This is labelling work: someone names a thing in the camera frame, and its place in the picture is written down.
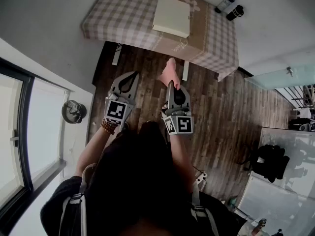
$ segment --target foot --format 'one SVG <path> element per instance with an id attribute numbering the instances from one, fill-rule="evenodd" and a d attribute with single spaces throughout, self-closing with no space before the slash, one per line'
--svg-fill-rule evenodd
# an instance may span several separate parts
<path id="1" fill-rule="evenodd" d="M 129 130 L 129 124 L 125 121 L 122 125 L 120 125 L 120 131 Z"/>

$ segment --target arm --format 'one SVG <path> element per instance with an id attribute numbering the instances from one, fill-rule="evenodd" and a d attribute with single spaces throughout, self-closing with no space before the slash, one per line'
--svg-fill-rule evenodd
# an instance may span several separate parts
<path id="1" fill-rule="evenodd" d="M 186 190 L 191 193 L 196 181 L 191 161 L 180 135 L 171 135 L 171 148 L 174 166 L 185 183 Z"/>
<path id="2" fill-rule="evenodd" d="M 75 176 L 82 177 L 82 173 L 88 165 L 99 161 L 109 137 L 110 133 L 108 133 L 103 127 L 98 129 L 79 156 L 74 173 Z"/>

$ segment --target beaded bracelet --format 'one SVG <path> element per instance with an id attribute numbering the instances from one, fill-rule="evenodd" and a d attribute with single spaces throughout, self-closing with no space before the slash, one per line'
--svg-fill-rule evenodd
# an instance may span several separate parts
<path id="1" fill-rule="evenodd" d="M 107 133 L 114 135 L 115 134 L 115 128 L 117 127 L 117 125 L 115 125 L 113 123 L 106 122 L 105 119 L 103 119 L 102 123 L 101 123 L 101 127 L 104 128 Z"/>

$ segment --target table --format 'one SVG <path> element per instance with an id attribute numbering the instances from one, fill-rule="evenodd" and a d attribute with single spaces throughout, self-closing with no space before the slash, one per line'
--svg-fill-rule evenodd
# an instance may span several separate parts
<path id="1" fill-rule="evenodd" d="M 203 0 L 180 1 L 190 4 L 188 38 L 152 30 L 158 0 L 97 0 L 81 25 L 83 34 L 184 59 L 222 80 L 238 68 L 234 22 Z"/>

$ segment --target white box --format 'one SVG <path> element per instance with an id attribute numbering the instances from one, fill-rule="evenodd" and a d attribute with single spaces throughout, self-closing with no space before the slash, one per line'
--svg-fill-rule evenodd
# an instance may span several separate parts
<path id="1" fill-rule="evenodd" d="M 158 0 L 152 29 L 187 38 L 189 13 L 188 3 L 178 0 Z"/>

